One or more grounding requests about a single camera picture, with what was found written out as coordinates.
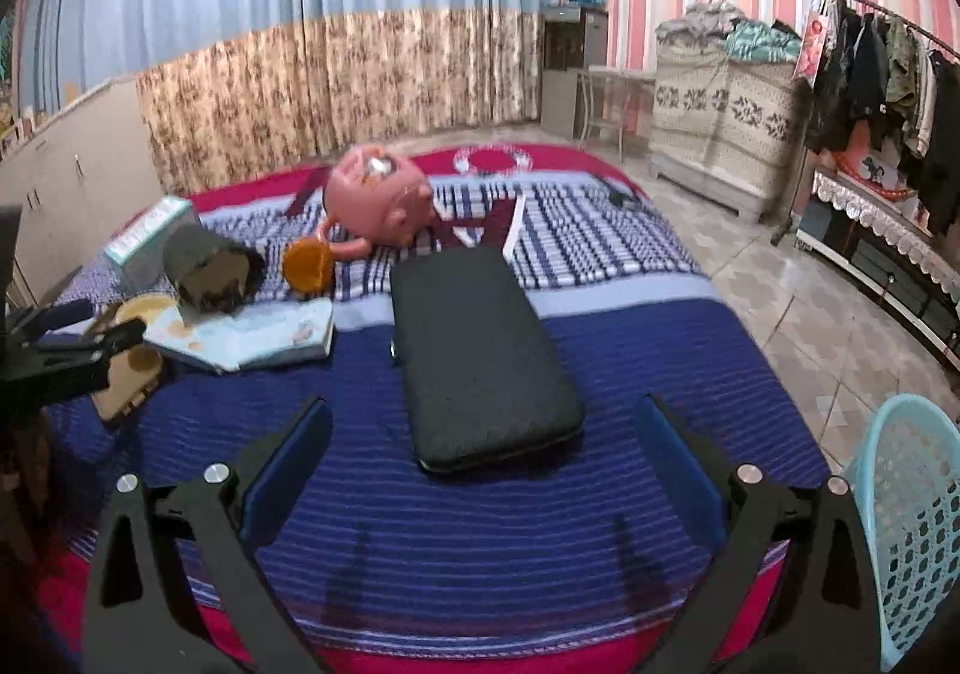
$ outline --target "white cabinet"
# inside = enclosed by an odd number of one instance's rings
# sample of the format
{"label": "white cabinet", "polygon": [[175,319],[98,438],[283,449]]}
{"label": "white cabinet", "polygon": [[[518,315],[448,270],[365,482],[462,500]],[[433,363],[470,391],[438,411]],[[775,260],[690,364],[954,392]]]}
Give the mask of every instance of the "white cabinet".
{"label": "white cabinet", "polygon": [[61,111],[0,163],[0,203],[23,208],[16,260],[32,296],[42,300],[162,194],[133,81]]}

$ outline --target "poster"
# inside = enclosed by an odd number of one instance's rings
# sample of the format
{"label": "poster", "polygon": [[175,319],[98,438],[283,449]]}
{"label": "poster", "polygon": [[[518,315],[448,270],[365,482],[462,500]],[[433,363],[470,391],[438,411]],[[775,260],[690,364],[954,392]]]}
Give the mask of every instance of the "poster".
{"label": "poster", "polygon": [[827,28],[830,25],[828,16],[811,16],[806,24],[806,33],[803,35],[803,45],[800,47],[800,58],[793,73],[794,78],[803,78],[810,88],[817,80],[817,71],[820,69],[820,57],[824,54],[824,44],[827,42]]}

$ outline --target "black bag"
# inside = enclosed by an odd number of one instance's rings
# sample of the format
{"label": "black bag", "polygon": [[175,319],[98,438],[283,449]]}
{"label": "black bag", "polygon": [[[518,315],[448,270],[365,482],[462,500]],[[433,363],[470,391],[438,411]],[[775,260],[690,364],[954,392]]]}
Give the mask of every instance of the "black bag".
{"label": "black bag", "polygon": [[163,271],[199,311],[236,311],[263,284],[266,266],[253,249],[199,224],[176,228],[163,247]]}
{"label": "black bag", "polygon": [[448,248],[392,269],[397,362],[414,449],[459,471],[564,441],[584,407],[497,248]]}

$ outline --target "clothes rack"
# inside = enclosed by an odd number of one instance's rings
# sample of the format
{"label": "clothes rack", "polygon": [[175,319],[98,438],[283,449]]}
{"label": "clothes rack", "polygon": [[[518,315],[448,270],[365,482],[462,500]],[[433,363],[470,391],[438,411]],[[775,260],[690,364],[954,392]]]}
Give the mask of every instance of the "clothes rack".
{"label": "clothes rack", "polygon": [[[819,10],[820,15],[824,15],[824,12],[827,11],[827,3],[829,1],[830,0],[820,0],[820,10]],[[952,46],[949,46],[947,43],[945,43],[939,37],[934,35],[932,32],[926,31],[926,29],[924,29],[922,26],[916,25],[910,20],[905,19],[903,16],[899,15],[899,13],[895,13],[889,8],[886,8],[883,5],[870,0],[850,0],[850,1],[858,2],[858,4],[864,5],[865,7],[869,7],[870,9],[877,11],[877,13],[882,13],[890,19],[900,20],[901,22],[904,23],[904,26],[906,26],[907,29],[914,31],[919,35],[923,35],[923,37],[928,39],[928,41],[937,44],[941,49],[944,49],[945,52],[949,53],[957,62],[960,62],[960,52],[957,52],[956,49],[954,49]],[[806,137],[806,124],[803,126],[803,138]],[[790,232],[790,229],[793,226],[793,206],[797,202],[797,194],[800,193],[800,188],[803,187],[803,168],[805,167],[805,164],[806,164],[806,148],[805,148],[805,145],[801,143],[800,144],[800,161],[798,162],[797,172],[794,174],[794,177],[793,177],[793,197],[790,200],[789,210],[787,211],[786,218],[774,230],[773,234],[771,234],[770,236],[770,242],[773,245],[779,244],[779,242],[781,242],[784,239],[784,236]]]}
{"label": "clothes rack", "polygon": [[936,35],[930,32],[927,32],[922,26],[916,25],[910,20],[906,20],[903,16],[899,15],[899,13],[894,13],[892,10],[885,8],[883,7],[883,5],[877,4],[876,2],[872,2],[870,0],[853,0],[853,1],[859,2],[861,5],[865,5],[871,8],[872,10],[877,11],[877,13],[882,13],[891,19],[901,20],[902,22],[904,22],[904,26],[906,26],[907,29],[912,29],[918,35],[923,35],[923,37],[930,40],[930,42],[938,44],[938,46],[941,49],[944,49],[945,52],[949,52],[950,54],[952,54],[953,58],[956,59],[958,62],[960,62],[960,52],[957,52],[956,49],[954,49],[951,46],[948,46],[946,43],[944,43],[944,41],[942,41]]}

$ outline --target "blue plastic basket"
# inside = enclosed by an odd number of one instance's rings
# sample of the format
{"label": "blue plastic basket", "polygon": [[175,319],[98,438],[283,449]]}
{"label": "blue plastic basket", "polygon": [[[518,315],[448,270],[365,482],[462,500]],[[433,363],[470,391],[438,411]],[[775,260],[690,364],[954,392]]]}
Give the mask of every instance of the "blue plastic basket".
{"label": "blue plastic basket", "polygon": [[960,433],[928,399],[892,397],[846,477],[874,561],[881,662],[889,671],[960,572]]}

